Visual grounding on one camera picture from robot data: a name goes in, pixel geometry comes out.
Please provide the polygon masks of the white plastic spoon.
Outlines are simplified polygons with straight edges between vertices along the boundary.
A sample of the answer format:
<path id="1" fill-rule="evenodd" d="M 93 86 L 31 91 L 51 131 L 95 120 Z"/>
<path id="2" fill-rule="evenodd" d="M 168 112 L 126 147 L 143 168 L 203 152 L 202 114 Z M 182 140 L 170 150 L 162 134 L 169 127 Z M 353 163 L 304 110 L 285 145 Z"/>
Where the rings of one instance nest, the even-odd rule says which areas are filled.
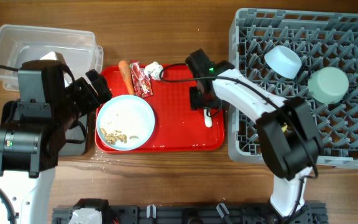
<path id="1" fill-rule="evenodd" d="M 204 124 L 207 128 L 211 128 L 213 125 L 213 121 L 212 118 L 209 115 L 209 109 L 205 108 L 203 110 L 203 114 L 204 114 Z"/>

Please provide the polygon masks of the yellow cup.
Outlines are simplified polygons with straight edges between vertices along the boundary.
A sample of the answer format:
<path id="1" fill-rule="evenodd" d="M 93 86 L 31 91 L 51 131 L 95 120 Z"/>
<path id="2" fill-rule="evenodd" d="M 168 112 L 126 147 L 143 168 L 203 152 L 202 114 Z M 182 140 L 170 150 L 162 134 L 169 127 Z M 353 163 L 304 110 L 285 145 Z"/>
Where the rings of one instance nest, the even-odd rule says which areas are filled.
<path id="1" fill-rule="evenodd" d="M 285 132 L 288 128 L 288 125 L 286 123 L 283 124 L 283 126 L 281 127 L 282 131 Z"/>

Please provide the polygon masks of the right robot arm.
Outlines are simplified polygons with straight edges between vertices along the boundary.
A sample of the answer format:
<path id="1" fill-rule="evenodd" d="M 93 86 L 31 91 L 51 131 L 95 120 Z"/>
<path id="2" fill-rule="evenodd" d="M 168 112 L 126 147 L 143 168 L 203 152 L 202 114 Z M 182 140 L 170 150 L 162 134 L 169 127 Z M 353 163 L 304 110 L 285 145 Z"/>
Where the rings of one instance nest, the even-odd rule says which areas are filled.
<path id="1" fill-rule="evenodd" d="M 286 99 L 267 92 L 227 60 L 214 63 L 202 49 L 192 52 L 184 65 L 197 82 L 194 110 L 226 101 L 256 125 L 262 158 L 274 174 L 269 201 L 274 216 L 282 223 L 299 217 L 306 207 L 306 181 L 318 178 L 323 147 L 309 104 L 298 96 Z"/>

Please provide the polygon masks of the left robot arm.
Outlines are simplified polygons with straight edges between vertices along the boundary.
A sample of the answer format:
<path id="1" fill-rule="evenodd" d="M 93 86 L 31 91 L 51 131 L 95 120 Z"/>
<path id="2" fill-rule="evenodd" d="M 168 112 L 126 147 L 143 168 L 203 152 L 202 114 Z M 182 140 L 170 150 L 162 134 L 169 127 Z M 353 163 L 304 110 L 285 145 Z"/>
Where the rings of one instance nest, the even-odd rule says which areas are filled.
<path id="1" fill-rule="evenodd" d="M 4 105 L 0 124 L 0 223 L 45 223 L 65 133 L 112 98 L 96 70 L 73 78 L 59 60 L 33 60 L 15 70 L 20 97 Z"/>

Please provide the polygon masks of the light blue bowl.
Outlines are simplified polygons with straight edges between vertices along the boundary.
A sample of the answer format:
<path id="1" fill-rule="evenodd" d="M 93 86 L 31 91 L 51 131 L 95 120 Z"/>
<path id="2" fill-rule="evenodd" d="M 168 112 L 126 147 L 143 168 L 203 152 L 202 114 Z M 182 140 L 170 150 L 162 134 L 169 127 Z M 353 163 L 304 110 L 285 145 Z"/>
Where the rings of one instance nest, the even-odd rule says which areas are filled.
<path id="1" fill-rule="evenodd" d="M 278 45 L 264 55 L 266 64 L 277 74 L 294 79 L 302 62 L 300 57 L 288 47 Z"/>

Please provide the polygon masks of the green bowl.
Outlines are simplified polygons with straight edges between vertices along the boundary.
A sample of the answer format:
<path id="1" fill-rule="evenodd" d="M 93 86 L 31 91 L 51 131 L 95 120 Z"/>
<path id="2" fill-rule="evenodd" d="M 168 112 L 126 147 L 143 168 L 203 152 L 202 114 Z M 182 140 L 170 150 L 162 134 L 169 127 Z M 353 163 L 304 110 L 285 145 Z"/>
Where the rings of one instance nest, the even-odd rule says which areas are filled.
<path id="1" fill-rule="evenodd" d="M 348 89 L 347 75 L 335 67 L 322 68 L 312 73 L 308 79 L 309 93 L 320 103 L 337 103 L 343 99 Z"/>

